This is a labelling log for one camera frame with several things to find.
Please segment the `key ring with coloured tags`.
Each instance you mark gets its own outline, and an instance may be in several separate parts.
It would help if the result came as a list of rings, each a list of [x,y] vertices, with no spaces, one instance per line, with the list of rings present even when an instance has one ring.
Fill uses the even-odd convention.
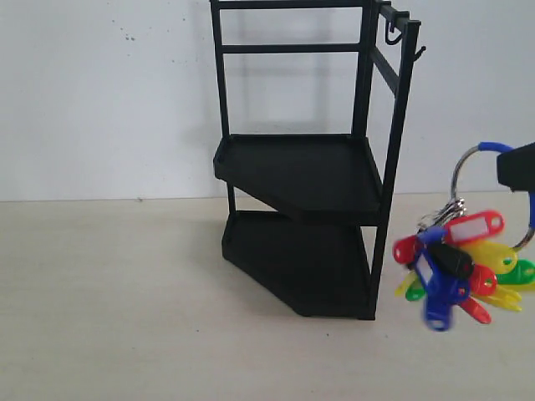
[[[492,321],[486,305],[521,311],[522,291],[534,288],[534,264],[518,256],[534,238],[534,217],[528,217],[527,231],[514,246],[492,241],[505,228],[496,210],[468,213],[458,195],[458,180],[467,160],[481,152],[497,156],[513,150],[497,142],[481,142],[457,161],[450,186],[450,199],[435,213],[422,218],[418,231],[395,242],[397,263],[408,269],[396,295],[423,302],[426,326],[441,332],[451,328],[454,307],[459,307],[481,324]]]

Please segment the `black two-tier corner shelf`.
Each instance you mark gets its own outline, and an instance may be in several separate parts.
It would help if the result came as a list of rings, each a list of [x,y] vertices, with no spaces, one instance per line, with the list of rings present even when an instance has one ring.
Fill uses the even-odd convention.
[[[355,43],[226,44],[222,13],[360,8]],[[222,138],[213,158],[227,187],[225,260],[305,317],[375,319],[421,23],[389,1],[213,1]],[[234,134],[224,58],[355,53],[351,129],[342,134]]]

